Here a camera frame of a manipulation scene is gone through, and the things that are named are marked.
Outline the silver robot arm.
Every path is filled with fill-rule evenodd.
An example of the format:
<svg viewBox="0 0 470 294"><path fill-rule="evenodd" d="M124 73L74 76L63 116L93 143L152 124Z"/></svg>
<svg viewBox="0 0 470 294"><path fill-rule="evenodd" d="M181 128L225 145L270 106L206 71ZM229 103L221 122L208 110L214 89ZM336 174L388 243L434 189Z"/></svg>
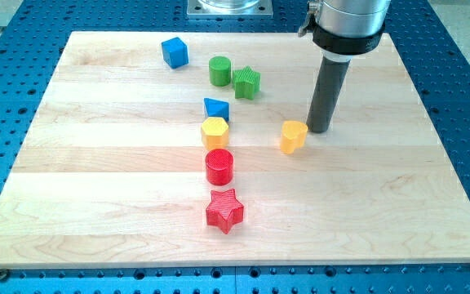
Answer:
<svg viewBox="0 0 470 294"><path fill-rule="evenodd" d="M389 0L309 1L298 36L312 33L325 58L349 62L379 45L389 4Z"/></svg>

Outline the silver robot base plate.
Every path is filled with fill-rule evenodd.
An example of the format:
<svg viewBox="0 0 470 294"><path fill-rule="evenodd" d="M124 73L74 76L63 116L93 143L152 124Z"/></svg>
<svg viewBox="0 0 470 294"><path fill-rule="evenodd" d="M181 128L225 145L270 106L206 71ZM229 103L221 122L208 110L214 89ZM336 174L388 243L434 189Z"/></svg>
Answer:
<svg viewBox="0 0 470 294"><path fill-rule="evenodd" d="M272 17L272 0L188 0L189 19Z"/></svg>

